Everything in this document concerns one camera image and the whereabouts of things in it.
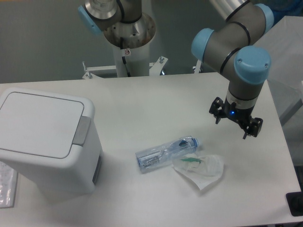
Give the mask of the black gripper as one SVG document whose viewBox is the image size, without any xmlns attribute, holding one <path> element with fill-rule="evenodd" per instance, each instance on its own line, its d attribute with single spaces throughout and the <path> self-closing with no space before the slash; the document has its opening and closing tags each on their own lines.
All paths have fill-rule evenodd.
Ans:
<svg viewBox="0 0 303 227">
<path fill-rule="evenodd" d="M 251 100 L 241 100 L 234 96 L 227 96 L 225 102 L 219 97 L 212 102 L 209 113 L 215 117 L 218 124 L 222 118 L 237 123 L 240 127 L 246 127 L 243 139 L 247 136 L 257 137 L 261 131 L 263 119 L 251 116 L 257 98 Z"/>
</svg>

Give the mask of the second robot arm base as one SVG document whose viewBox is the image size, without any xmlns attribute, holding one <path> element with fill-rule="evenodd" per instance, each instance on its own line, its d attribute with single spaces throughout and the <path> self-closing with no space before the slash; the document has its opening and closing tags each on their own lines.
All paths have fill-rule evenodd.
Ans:
<svg viewBox="0 0 303 227">
<path fill-rule="evenodd" d="M 141 0 L 86 0 L 78 14 L 91 33 L 103 33 L 120 49 L 142 47 L 156 33 L 155 22 L 143 12 Z"/>
</svg>

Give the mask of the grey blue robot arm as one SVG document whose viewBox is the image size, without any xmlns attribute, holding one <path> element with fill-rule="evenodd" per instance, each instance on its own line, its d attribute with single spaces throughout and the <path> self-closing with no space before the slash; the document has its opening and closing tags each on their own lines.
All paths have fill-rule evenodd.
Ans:
<svg viewBox="0 0 303 227">
<path fill-rule="evenodd" d="M 229 81 L 225 100 L 217 97 L 209 113 L 219 122 L 237 123 L 244 136 L 258 136 L 263 120 L 253 118 L 254 109 L 271 67 L 269 53 L 255 47 L 273 26 L 272 10 L 249 0 L 213 0 L 211 4 L 225 20 L 219 31 L 202 29 L 191 45 L 192 54 Z"/>
</svg>

